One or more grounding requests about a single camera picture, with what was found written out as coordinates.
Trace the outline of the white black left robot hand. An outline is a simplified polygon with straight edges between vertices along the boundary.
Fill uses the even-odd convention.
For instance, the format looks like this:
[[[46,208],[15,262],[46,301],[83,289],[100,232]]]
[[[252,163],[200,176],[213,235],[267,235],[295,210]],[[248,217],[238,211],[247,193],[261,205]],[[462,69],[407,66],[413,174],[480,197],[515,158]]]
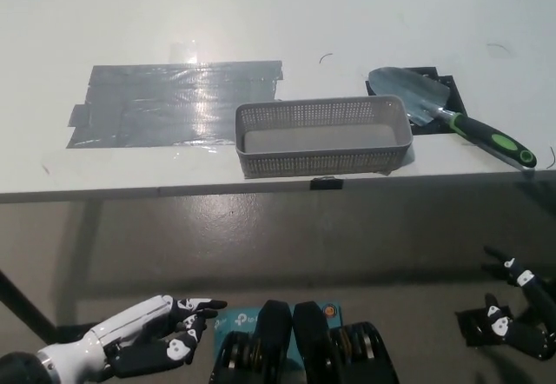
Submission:
[[[156,295],[96,324],[80,340],[49,345],[36,357],[54,383],[166,372],[192,362],[207,320],[227,305]]]

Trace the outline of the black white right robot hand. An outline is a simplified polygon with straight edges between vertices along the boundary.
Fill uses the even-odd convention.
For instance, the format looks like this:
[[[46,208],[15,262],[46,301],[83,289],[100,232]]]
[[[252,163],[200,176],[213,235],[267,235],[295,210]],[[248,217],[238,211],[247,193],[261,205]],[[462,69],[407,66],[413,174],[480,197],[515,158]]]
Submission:
[[[514,256],[494,247],[485,246],[487,255],[496,259],[496,271],[511,285],[519,288],[529,306],[537,312],[544,324],[538,328],[504,314],[498,299],[485,294],[486,321],[497,342],[520,351],[539,361],[555,356],[555,300],[550,296],[544,282]]]

